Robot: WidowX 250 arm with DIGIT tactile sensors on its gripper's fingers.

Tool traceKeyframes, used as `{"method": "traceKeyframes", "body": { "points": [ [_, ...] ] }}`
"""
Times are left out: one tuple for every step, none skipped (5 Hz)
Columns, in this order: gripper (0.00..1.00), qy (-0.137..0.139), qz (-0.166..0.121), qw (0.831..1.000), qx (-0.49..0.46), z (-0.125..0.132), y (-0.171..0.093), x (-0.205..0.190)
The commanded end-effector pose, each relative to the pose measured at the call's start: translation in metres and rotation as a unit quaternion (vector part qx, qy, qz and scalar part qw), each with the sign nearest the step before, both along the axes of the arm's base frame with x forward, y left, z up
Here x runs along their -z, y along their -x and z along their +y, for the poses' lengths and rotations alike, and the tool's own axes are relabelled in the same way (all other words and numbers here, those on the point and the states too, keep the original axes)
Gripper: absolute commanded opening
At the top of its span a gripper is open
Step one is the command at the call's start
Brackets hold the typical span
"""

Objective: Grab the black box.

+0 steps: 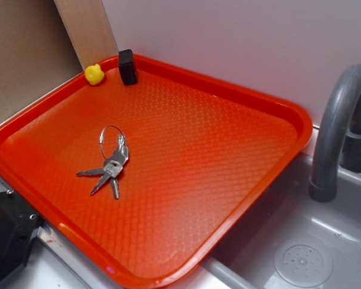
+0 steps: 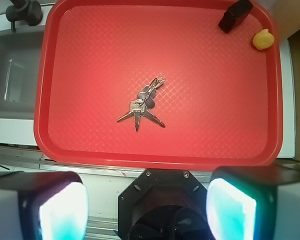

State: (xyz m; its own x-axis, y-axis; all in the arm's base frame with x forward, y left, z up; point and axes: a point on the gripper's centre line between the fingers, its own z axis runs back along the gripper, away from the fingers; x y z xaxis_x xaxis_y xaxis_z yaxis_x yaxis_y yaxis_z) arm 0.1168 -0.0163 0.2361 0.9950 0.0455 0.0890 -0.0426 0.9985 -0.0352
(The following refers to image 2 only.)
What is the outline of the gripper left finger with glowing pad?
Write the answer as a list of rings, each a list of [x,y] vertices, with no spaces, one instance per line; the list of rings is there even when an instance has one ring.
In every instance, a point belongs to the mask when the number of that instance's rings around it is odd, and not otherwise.
[[[72,171],[0,171],[0,240],[83,240],[88,190]]]

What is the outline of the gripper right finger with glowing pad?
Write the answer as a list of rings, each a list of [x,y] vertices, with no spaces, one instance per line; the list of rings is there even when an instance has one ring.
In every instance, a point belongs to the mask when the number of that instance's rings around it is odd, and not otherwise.
[[[216,240],[300,240],[300,164],[216,168],[206,216]]]

